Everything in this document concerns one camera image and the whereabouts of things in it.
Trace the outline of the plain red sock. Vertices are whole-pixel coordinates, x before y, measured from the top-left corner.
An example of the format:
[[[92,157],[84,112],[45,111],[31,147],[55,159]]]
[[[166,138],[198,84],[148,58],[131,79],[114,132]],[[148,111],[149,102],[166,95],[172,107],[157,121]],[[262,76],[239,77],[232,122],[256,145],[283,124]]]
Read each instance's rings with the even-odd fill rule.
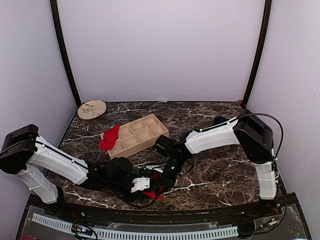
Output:
[[[120,127],[121,127],[121,124],[118,124],[115,127],[103,132],[103,139],[99,144],[100,150],[110,151],[114,148],[116,141],[119,138]]]

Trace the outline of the wooden compartment tray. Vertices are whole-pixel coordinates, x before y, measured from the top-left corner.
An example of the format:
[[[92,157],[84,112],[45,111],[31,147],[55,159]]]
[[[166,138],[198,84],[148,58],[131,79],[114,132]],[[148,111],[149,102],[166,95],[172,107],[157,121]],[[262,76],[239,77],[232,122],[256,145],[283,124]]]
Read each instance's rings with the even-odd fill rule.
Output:
[[[150,114],[121,125],[115,146],[105,151],[111,159],[127,158],[152,147],[160,135],[168,137],[169,130],[154,114]]]

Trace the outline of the red snowflake santa sock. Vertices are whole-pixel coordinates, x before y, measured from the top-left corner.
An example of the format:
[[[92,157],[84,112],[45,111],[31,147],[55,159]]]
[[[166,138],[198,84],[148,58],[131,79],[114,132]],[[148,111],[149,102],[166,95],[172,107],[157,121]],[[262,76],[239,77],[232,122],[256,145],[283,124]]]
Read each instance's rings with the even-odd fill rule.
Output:
[[[145,196],[152,200],[154,200],[156,196],[158,196],[158,199],[163,197],[164,184],[161,183],[159,176],[159,172],[154,172],[152,177],[150,177],[149,188],[142,191]]]

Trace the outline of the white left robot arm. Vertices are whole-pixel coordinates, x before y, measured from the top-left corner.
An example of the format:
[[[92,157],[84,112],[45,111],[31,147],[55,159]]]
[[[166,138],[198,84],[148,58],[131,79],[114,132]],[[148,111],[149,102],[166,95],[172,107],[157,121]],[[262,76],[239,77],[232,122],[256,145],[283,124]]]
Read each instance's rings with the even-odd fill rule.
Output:
[[[6,135],[0,152],[0,169],[19,178],[36,193],[60,218],[67,218],[70,206],[63,201],[60,187],[51,183],[39,167],[54,172],[81,188],[93,191],[111,190],[124,202],[132,202],[143,192],[155,191],[159,182],[151,175],[133,172],[133,164],[125,157],[116,157],[102,164],[73,157],[47,142],[34,124]]]

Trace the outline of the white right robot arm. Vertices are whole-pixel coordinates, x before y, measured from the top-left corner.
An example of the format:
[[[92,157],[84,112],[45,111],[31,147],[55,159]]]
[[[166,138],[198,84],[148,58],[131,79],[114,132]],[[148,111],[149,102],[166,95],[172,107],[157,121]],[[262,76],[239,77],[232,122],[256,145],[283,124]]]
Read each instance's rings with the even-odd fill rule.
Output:
[[[260,117],[260,113],[246,109],[237,117],[223,122],[215,121],[213,126],[187,132],[178,140],[161,135],[154,149],[168,158],[163,172],[157,178],[163,187],[162,192],[168,192],[175,185],[178,174],[191,155],[223,146],[240,145],[257,174],[262,201],[255,205],[255,213],[266,217],[275,208],[273,200],[277,195],[278,152],[274,150],[272,129]]]

